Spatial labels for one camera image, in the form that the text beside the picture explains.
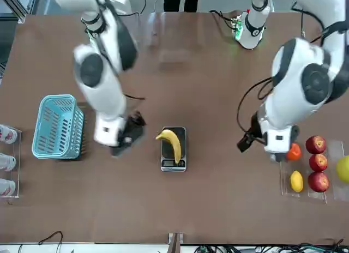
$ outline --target banana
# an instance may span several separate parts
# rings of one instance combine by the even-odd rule
[[[174,152],[174,161],[176,164],[180,161],[180,143],[177,135],[169,129],[164,129],[159,136],[156,137],[157,140],[164,139],[169,141],[172,144],[173,152]]]

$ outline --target green fruit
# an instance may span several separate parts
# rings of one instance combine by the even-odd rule
[[[349,183],[349,156],[345,156],[337,162],[338,177],[344,182]]]

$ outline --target lemon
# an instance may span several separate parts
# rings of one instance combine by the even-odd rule
[[[295,192],[301,192],[303,190],[303,177],[295,170],[291,175],[291,187]]]

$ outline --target apple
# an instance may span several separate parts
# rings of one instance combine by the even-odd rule
[[[305,147],[311,154],[320,154],[326,149],[326,141],[321,136],[312,136],[307,139]]]
[[[309,166],[316,172],[324,171],[327,168],[327,159],[322,154],[311,155],[309,159]]]
[[[323,172],[313,172],[308,177],[308,185],[315,192],[325,192],[329,188],[329,179]]]

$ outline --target person's leg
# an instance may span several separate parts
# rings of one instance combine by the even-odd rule
[[[180,0],[164,0],[164,11],[179,11]]]
[[[185,0],[184,11],[185,12],[196,12],[198,0]]]

